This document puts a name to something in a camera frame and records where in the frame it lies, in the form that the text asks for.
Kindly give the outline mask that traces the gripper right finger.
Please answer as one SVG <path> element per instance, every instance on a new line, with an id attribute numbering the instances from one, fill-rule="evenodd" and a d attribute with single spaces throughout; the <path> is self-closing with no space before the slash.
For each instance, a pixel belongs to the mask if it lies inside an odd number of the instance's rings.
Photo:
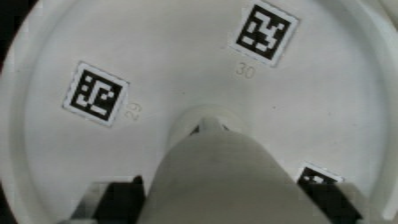
<path id="1" fill-rule="evenodd" d="M 335 184 L 300 182 L 304 193 L 328 219 L 330 224 L 359 224 L 364 216 L 353 207 Z"/>

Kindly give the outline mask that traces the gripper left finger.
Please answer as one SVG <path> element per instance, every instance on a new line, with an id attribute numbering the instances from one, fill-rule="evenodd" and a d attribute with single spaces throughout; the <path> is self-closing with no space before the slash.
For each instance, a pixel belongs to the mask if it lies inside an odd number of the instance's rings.
<path id="1" fill-rule="evenodd" d="M 136 224 L 145 201 L 144 180 L 90 184 L 67 219 L 57 224 Z"/>

